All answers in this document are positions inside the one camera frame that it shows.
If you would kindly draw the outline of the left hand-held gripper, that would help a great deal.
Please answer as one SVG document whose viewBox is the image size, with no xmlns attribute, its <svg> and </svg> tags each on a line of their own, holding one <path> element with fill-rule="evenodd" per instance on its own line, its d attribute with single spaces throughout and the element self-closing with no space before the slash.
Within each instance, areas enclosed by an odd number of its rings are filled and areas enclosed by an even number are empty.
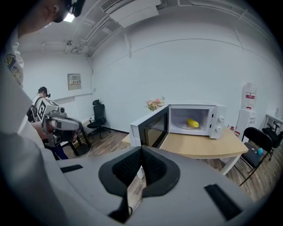
<svg viewBox="0 0 283 226">
<path fill-rule="evenodd" d="M 41 98 L 36 105 L 38 120 L 46 133 L 45 145 L 55 147 L 62 142 L 73 141 L 74 133 L 80 130 L 80 121 L 69 118 L 64 107 L 47 98 Z"/>
</svg>

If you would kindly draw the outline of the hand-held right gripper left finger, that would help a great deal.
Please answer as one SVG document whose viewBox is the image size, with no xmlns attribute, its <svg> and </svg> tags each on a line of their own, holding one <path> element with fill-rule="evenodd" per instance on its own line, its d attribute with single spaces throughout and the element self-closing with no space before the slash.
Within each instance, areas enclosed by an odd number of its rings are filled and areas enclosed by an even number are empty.
<svg viewBox="0 0 283 226">
<path fill-rule="evenodd" d="M 99 169 L 99 179 L 106 191 L 122 198 L 120 206 L 108 215 L 121 223 L 125 223 L 130 217 L 127 188 L 142 165 L 141 151 L 141 147 L 134 147 L 104 163 Z"/>
</svg>

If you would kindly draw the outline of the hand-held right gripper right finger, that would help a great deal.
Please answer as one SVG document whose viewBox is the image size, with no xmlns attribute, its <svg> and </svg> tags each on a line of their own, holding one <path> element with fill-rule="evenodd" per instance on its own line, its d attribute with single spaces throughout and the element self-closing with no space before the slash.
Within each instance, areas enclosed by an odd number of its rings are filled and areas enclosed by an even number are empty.
<svg viewBox="0 0 283 226">
<path fill-rule="evenodd" d="M 141 147 L 141 166 L 146 180 L 143 198 L 166 195 L 180 179 L 180 169 L 175 162 L 146 146 Z"/>
</svg>

